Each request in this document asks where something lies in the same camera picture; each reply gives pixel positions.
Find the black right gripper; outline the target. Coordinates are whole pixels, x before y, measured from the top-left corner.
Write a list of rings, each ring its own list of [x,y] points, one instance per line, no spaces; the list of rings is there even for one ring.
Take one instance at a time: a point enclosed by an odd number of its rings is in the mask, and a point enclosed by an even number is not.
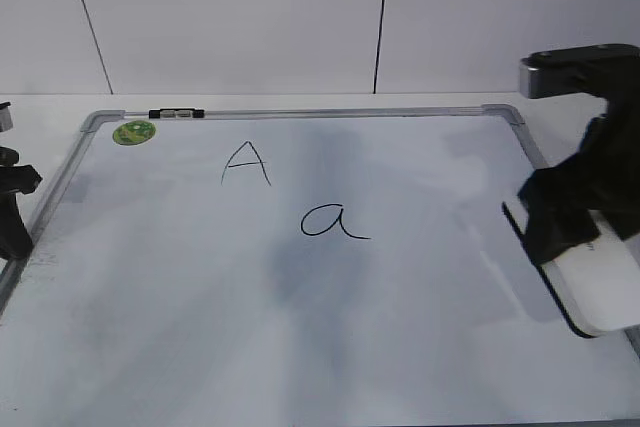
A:
[[[589,210],[622,240],[639,233],[639,75],[584,73],[573,85],[603,99],[606,111],[591,119],[573,155],[535,170],[518,191],[527,213],[521,243],[534,265],[597,239]]]

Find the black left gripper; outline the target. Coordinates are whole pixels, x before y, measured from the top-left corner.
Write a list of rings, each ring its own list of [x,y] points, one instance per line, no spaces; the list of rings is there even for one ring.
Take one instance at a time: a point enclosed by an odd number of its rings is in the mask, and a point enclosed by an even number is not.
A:
[[[21,260],[33,249],[16,202],[16,193],[34,193],[42,177],[32,165],[18,165],[19,154],[8,147],[1,148],[1,258]]]

